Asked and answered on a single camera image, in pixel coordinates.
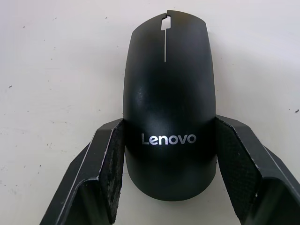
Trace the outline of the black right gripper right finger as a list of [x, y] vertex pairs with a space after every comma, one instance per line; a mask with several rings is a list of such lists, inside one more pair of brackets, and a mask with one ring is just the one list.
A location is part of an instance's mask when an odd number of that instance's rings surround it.
[[298, 225], [300, 184], [249, 126], [216, 117], [217, 159], [242, 225]]

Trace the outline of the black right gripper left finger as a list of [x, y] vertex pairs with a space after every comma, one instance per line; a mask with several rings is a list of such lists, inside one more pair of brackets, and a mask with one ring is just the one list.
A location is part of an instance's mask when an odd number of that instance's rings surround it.
[[70, 163], [42, 225], [112, 225], [116, 221], [124, 164], [124, 123], [96, 130]]

